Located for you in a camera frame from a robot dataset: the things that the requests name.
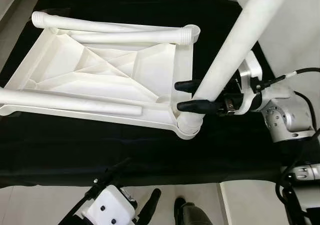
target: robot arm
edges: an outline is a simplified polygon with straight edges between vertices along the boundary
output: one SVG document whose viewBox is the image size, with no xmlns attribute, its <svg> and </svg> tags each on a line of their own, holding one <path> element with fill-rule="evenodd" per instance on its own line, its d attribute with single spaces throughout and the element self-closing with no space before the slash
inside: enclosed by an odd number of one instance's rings
<svg viewBox="0 0 320 225">
<path fill-rule="evenodd" d="M 301 70 L 320 71 L 319 68 Z M 198 84 L 199 81 L 178 82 L 175 88 L 194 92 Z M 263 82 L 262 69 L 250 51 L 216 101 L 191 100 L 178 103 L 177 108 L 183 112 L 216 113 L 219 116 L 260 112 L 273 142 L 290 154 L 286 164 L 288 167 L 276 184 L 277 196 L 284 203 L 292 225 L 309 225 L 320 224 L 319 220 L 315 223 L 317 218 L 314 218 L 314 214 L 320 214 L 320 199 L 313 199 L 320 198 L 320 145 L 316 138 L 319 131 L 316 132 L 314 111 L 309 100 L 305 99 L 287 86 L 276 82 Z M 310 146 L 316 148 L 317 153 L 308 151 L 302 154 L 302 150 Z M 281 195 L 280 186 L 285 187 L 284 197 Z"/>
</svg>

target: black pants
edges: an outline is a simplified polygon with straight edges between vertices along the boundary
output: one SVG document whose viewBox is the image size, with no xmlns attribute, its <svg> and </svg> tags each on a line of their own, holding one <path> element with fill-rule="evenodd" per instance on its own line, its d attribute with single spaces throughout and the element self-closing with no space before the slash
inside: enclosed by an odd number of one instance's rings
<svg viewBox="0 0 320 225">
<path fill-rule="evenodd" d="M 213 225 L 205 212 L 192 202 L 187 202 L 180 209 L 178 225 Z"/>
</svg>

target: white floor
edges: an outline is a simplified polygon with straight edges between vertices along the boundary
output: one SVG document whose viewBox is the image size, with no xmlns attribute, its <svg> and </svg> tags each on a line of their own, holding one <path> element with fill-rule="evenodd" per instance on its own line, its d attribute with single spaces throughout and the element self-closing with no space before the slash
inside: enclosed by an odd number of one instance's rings
<svg viewBox="0 0 320 225">
<path fill-rule="evenodd" d="M 150 225 L 173 225 L 176 197 L 183 196 L 203 209 L 214 225 L 226 225 L 218 184 L 127 187 L 138 202 L 137 214 L 154 188 L 162 192 Z M 80 200 L 88 187 L 12 186 L 0 189 L 1 225 L 57 225 Z"/>
</svg>

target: white pipe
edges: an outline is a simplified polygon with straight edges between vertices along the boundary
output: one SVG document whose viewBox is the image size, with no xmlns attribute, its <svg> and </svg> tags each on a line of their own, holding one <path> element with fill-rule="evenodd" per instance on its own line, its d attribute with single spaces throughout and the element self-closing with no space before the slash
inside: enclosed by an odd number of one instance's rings
<svg viewBox="0 0 320 225">
<path fill-rule="evenodd" d="M 142 107 L 91 99 L 45 94 L 31 91 L 10 90 L 0 87 L 0 103 L 48 109 L 83 111 L 141 116 Z"/>
<path fill-rule="evenodd" d="M 192 28 L 183 27 L 163 31 L 114 32 L 95 34 L 72 34 L 79 43 L 171 43 L 190 45 L 193 43 Z"/>
<path fill-rule="evenodd" d="M 64 16 L 49 15 L 43 11 L 34 11 L 31 15 L 32 23 L 40 29 L 58 28 L 66 30 L 79 30 L 99 33 L 138 32 L 140 28 L 129 25 L 119 25 L 99 21 L 86 21 Z"/>
<path fill-rule="evenodd" d="M 283 1 L 249 0 L 247 2 L 194 94 L 193 100 L 216 100 Z M 182 112 L 177 118 L 178 127 L 186 134 L 194 134 L 200 129 L 204 116 L 204 114 Z"/>
</svg>

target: white tube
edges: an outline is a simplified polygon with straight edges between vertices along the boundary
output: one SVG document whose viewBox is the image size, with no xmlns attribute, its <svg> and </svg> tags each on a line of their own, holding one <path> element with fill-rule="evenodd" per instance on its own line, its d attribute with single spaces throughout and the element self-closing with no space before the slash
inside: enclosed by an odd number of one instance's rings
<svg viewBox="0 0 320 225">
<path fill-rule="evenodd" d="M 163 31 L 114 32 L 96 34 L 73 34 L 79 43 L 171 43 L 190 45 L 193 43 L 192 28 L 183 27 Z"/>
<path fill-rule="evenodd" d="M 193 100 L 216 100 L 283 1 L 249 0 L 247 2 L 194 94 Z M 182 112 L 177 118 L 178 127 L 186 134 L 194 134 L 200 129 L 204 116 L 204 114 Z"/>
<path fill-rule="evenodd" d="M 58 28 L 66 30 L 79 30 L 98 33 L 138 32 L 142 29 L 111 24 L 99 21 L 86 21 L 64 16 L 49 15 L 42 11 L 34 11 L 31 15 L 32 23 L 40 29 Z"/>
<path fill-rule="evenodd" d="M 0 88 L 0 103 L 89 113 L 141 116 L 142 107 L 76 97 Z"/>
</svg>

